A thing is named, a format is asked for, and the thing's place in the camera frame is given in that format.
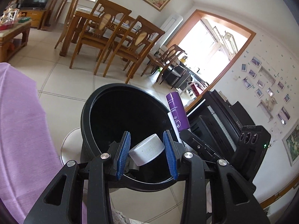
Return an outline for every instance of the wooden coffee table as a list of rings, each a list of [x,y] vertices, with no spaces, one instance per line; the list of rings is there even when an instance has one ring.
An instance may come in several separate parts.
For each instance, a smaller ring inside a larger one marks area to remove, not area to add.
[[[7,62],[17,51],[27,45],[31,20],[14,24],[11,29],[0,31],[0,62]],[[23,34],[21,39],[15,37]],[[10,41],[13,40],[14,50],[9,50]]]

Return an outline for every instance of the tv stand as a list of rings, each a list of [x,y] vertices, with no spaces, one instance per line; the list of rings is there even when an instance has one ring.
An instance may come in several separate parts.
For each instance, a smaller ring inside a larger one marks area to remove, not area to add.
[[[26,17],[31,17],[31,27],[40,29],[41,23],[44,19],[44,15],[47,9],[39,9],[39,8],[21,8],[20,12],[25,13]]]

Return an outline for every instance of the metal screw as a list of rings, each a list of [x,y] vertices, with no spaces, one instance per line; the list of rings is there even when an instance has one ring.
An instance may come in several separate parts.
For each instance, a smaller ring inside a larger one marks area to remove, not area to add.
[[[191,152],[185,152],[184,157],[185,158],[191,158],[191,157],[193,157],[193,154]]]
[[[226,165],[227,165],[227,162],[226,162],[225,160],[223,160],[223,159],[219,159],[219,160],[218,160],[218,163],[219,163],[219,165],[221,165],[221,166],[226,166]]]
[[[71,161],[68,161],[66,165],[67,165],[68,167],[72,167],[72,166],[74,166],[75,164],[76,164],[76,162],[75,162],[74,160],[71,160]]]
[[[107,159],[108,157],[110,157],[109,153],[101,154],[101,159]]]

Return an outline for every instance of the wooden dining table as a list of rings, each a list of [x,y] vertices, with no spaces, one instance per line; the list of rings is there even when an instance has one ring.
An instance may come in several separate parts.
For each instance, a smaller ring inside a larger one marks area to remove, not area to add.
[[[61,51],[59,53],[61,56],[67,55],[71,43],[77,43],[79,35],[84,27],[86,20],[89,18],[91,12],[92,9],[89,8],[76,8],[74,16],[68,27],[68,31],[65,35]],[[100,15],[99,12],[94,12],[94,16],[98,17],[99,15]],[[119,23],[120,23],[119,20],[117,19],[114,20],[115,25],[118,25]],[[121,27],[124,29],[130,28],[130,26],[127,24],[122,24]]]

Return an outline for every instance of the wooden door frame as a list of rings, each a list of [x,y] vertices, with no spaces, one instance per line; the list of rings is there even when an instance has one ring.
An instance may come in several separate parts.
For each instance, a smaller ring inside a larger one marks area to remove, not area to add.
[[[241,54],[245,51],[247,46],[251,43],[256,33],[246,28],[245,26],[238,24],[230,19],[224,18],[217,14],[205,12],[202,10],[195,10],[194,13],[186,20],[186,22],[180,27],[180,29],[175,33],[175,35],[171,38],[171,40],[167,43],[166,47],[171,47],[173,44],[179,44],[183,38],[190,32],[190,30],[200,21],[202,18],[213,20],[216,23],[222,24],[239,34],[243,35],[247,38],[247,41],[242,46],[242,48],[238,51],[238,53],[234,56],[234,58],[229,62],[229,64],[224,68],[224,70],[216,77],[216,79],[203,91],[201,95],[199,95],[194,101],[185,107],[185,111],[190,111],[196,103],[201,99],[201,97],[205,94],[205,92],[210,91],[216,83],[227,73],[227,71],[231,68],[231,66],[239,59]]]

